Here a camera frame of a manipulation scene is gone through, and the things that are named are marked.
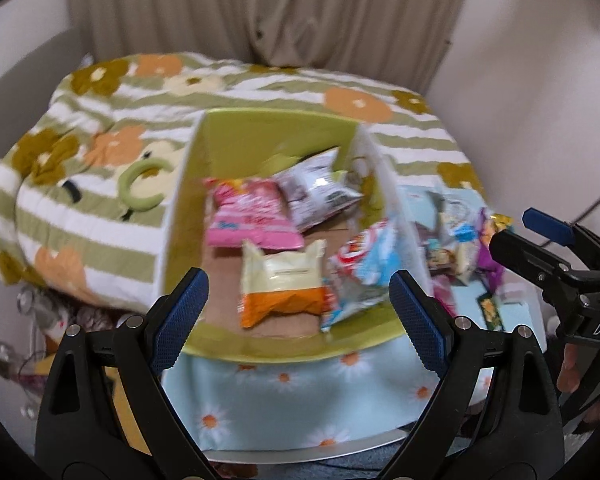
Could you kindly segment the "right hand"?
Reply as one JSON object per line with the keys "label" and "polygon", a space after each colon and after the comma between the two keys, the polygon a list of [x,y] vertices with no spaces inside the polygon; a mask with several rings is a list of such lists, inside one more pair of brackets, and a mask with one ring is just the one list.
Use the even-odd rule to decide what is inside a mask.
{"label": "right hand", "polygon": [[595,352],[587,368],[583,368],[583,364],[580,347],[566,344],[557,377],[558,391],[567,396],[560,407],[564,426],[574,420],[588,426],[600,421],[600,350]]}

